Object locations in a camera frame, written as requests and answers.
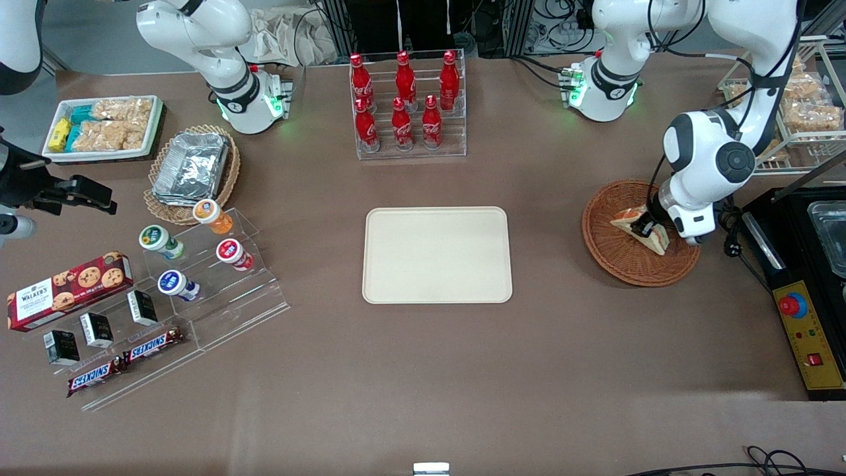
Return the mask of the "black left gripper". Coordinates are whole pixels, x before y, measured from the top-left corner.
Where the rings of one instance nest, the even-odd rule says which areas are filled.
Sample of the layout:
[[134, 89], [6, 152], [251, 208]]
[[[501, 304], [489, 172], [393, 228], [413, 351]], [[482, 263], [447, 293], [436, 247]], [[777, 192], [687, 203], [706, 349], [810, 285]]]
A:
[[658, 189], [650, 195], [650, 203], [646, 209], [650, 218], [638, 218], [631, 225], [631, 231], [635, 236], [649, 238], [656, 223], [665, 228], [679, 229], [677, 214], [671, 214], [670, 210], [677, 206], [677, 200], [673, 196], [671, 181], [665, 181]]

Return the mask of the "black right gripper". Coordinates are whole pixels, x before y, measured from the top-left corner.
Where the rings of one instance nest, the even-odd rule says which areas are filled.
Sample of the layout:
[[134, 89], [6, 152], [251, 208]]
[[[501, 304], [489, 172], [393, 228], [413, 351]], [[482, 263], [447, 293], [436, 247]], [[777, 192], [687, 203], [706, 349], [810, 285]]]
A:
[[[1, 139], [2, 172], [1, 202], [5, 207], [37, 209], [59, 216], [65, 192], [58, 184], [63, 181], [50, 174], [49, 159], [24, 150]], [[117, 214], [117, 202], [112, 201], [112, 189], [82, 175], [66, 180], [66, 203], [73, 207], [93, 208], [108, 215]]]

